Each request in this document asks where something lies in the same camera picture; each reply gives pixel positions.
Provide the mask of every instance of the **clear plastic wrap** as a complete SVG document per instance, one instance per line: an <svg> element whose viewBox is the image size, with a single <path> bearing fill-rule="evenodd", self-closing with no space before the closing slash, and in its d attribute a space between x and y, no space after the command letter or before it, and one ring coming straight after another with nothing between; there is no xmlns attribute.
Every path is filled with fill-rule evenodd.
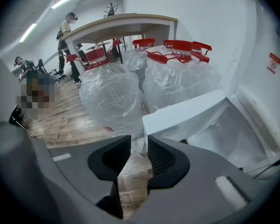
<svg viewBox="0 0 280 224"><path fill-rule="evenodd" d="M147 60L147 53L145 50L150 52L160 52L161 54L170 54L166 50L165 46L151 47L147 49L133 49L122 53L122 59L124 65L127 67L128 71L133 72L137 75L139 79L139 89L143 91L142 84L145 79L145 69L149 60Z"/></svg>
<svg viewBox="0 0 280 224"><path fill-rule="evenodd" d="M80 98L94 120L117 135L143 136L143 93L136 74L108 63L87 70L81 80Z"/></svg>
<svg viewBox="0 0 280 224"><path fill-rule="evenodd" d="M145 78L145 69L147 67L147 54L145 51L129 50L122 53L122 60L128 71L137 75L139 80L139 89L142 89L142 83Z"/></svg>
<svg viewBox="0 0 280 224"><path fill-rule="evenodd" d="M150 60L145 72L143 91L150 112L215 90L221 77L216 69L198 58L187 63L177 59L160 64Z"/></svg>

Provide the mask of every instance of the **black plastic part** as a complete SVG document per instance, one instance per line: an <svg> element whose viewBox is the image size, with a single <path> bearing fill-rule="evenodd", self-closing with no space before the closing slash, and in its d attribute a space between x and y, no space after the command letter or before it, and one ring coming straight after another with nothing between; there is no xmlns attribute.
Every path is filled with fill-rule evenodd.
<svg viewBox="0 0 280 224"><path fill-rule="evenodd" d="M118 53L119 53L119 57L120 57L120 62L121 62L121 64L123 64L123 62L122 62L122 55L121 55L121 52L120 52L119 44L117 45L117 47L118 47Z"/></svg>
<svg viewBox="0 0 280 224"><path fill-rule="evenodd" d="M3 122L0 122L0 178L18 205L46 223L61 223L30 138L24 130Z"/></svg>
<svg viewBox="0 0 280 224"><path fill-rule="evenodd" d="M113 184L110 195L102 198L96 205L115 217L123 218L117 183Z"/></svg>
<svg viewBox="0 0 280 224"><path fill-rule="evenodd" d="M123 138L100 148L88 157L88 166L101 180L114 182L111 193L96 205L108 213L123 218L118 194L117 177L131 155L131 136Z"/></svg>
<svg viewBox="0 0 280 224"><path fill-rule="evenodd" d="M148 191L173 187L190 168L189 159L183 152L153 136L148 137L148 157L154 173L154 177L148 181Z"/></svg>
<svg viewBox="0 0 280 224"><path fill-rule="evenodd" d="M179 141L180 143L183 143L183 144L188 144L188 142L186 140L181 140Z"/></svg>
<svg viewBox="0 0 280 224"><path fill-rule="evenodd" d="M82 57L81 61L82 62L87 62L87 56L86 56L85 52L80 50L80 51L78 51L78 53L79 53L79 56Z"/></svg>
<svg viewBox="0 0 280 224"><path fill-rule="evenodd" d="M100 148L88 157L88 166L100 180L117 181L131 155L131 136Z"/></svg>

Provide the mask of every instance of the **red sticker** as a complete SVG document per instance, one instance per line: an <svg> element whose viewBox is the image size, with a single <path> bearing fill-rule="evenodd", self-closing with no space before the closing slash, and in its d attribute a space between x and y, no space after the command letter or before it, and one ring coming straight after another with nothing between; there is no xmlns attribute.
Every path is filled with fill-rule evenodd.
<svg viewBox="0 0 280 224"><path fill-rule="evenodd" d="M271 57L275 62L277 62L278 64L280 64L280 59L279 59L277 56L275 56L273 53L270 54L270 57Z"/></svg>
<svg viewBox="0 0 280 224"><path fill-rule="evenodd" d="M277 69L277 66L280 65L280 59L274 55L273 53L270 54L270 58L271 58L271 61L270 61L270 66L267 66L266 68L272 72L273 74L276 73L276 69Z"/></svg>

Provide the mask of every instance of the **black shirt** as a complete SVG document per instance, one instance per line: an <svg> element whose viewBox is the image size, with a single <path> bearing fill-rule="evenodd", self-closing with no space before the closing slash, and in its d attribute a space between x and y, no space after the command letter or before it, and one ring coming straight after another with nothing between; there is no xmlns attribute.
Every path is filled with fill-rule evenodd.
<svg viewBox="0 0 280 224"><path fill-rule="evenodd" d="M31 71L26 75L26 78L37 78L37 73L33 71L33 67L28 60L24 60L21 65L22 73L24 74L27 69L31 69Z"/></svg>
<svg viewBox="0 0 280 224"><path fill-rule="evenodd" d="M38 66L38 69L41 71L42 74L46 74L46 73L44 72L44 70L42 69L43 64L38 63L37 66Z"/></svg>

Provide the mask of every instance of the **white table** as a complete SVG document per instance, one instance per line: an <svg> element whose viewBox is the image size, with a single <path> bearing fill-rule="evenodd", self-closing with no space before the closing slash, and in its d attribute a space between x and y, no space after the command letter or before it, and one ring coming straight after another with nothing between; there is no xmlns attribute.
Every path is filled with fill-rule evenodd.
<svg viewBox="0 0 280 224"><path fill-rule="evenodd" d="M103 18L81 26L62 37L70 53L77 54L77 43L103 42L116 37L142 35L143 38L154 38L155 45L162 45L164 39L175 39L178 20L176 18L154 14L121 14ZM80 74L85 69L75 61Z"/></svg>
<svg viewBox="0 0 280 224"><path fill-rule="evenodd" d="M105 47L105 45L110 44L110 43L111 43L111 42L101 42L101 43L98 44L98 46L99 46L99 47L103 46L104 51L105 51L105 53L106 53L106 47ZM89 48L87 48L86 50L91 50L91 49L94 49L95 47L96 47L96 45L94 45L94 46L92 46L92 47L89 47Z"/></svg>

